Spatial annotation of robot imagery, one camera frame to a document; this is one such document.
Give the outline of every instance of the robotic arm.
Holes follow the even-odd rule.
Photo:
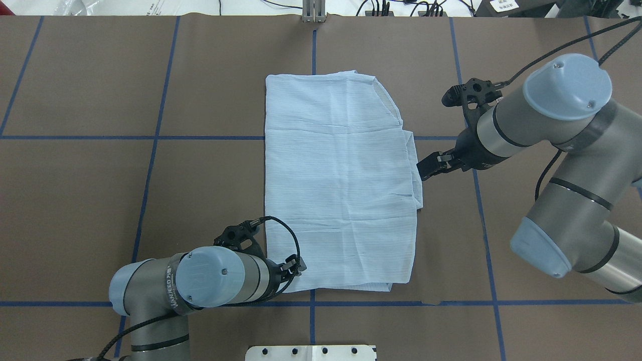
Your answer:
[[[490,107],[500,87],[473,78],[448,90],[442,103],[462,106],[469,127],[453,149],[417,165],[422,180],[484,170],[549,141],[567,156],[523,218],[511,249],[555,278],[575,270],[642,303],[642,240],[605,220],[627,187],[642,186],[642,117],[611,99],[609,75],[584,55],[556,58]]]
[[[276,264],[263,255],[254,239],[267,220],[292,234],[297,253]],[[274,217],[247,220],[226,228],[214,245],[144,260],[119,269],[109,286],[114,310],[131,317],[131,361],[189,361],[187,315],[224,304],[243,306],[279,295],[306,269],[292,230]],[[104,357],[120,334],[103,350]]]

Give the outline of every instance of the blue plastic cover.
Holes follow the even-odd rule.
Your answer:
[[[522,87],[528,104],[558,120],[591,117],[610,100],[609,74],[586,55],[565,54],[534,71]]]
[[[184,256],[176,269],[180,296],[198,307],[217,307],[231,301],[245,282],[245,267],[225,247],[199,247]]]
[[[527,217],[510,240],[510,249],[526,262],[555,278],[562,278],[571,270],[571,263],[553,240]]]
[[[109,283],[109,301],[112,303],[114,311],[119,315],[129,316],[127,311],[125,311],[125,290],[127,289],[127,284],[129,284],[129,280],[134,275],[134,272],[136,272],[143,263],[150,260],[153,260],[153,258],[123,266],[114,274],[114,277],[112,277],[112,281]]]

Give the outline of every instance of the sticker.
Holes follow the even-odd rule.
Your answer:
[[[498,13],[507,12],[509,10],[515,10],[516,8],[519,8],[519,5],[515,2],[515,0],[492,0],[490,4],[492,5],[492,8],[495,9],[495,11]]]

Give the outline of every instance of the folded garment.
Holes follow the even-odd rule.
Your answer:
[[[265,214],[297,234],[308,269],[287,292],[407,283],[423,206],[413,134],[374,76],[266,79]],[[268,256],[294,253],[266,224]]]

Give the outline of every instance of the red object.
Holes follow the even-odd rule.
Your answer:
[[[0,1],[0,15],[15,15],[11,9],[6,7],[6,5]]]

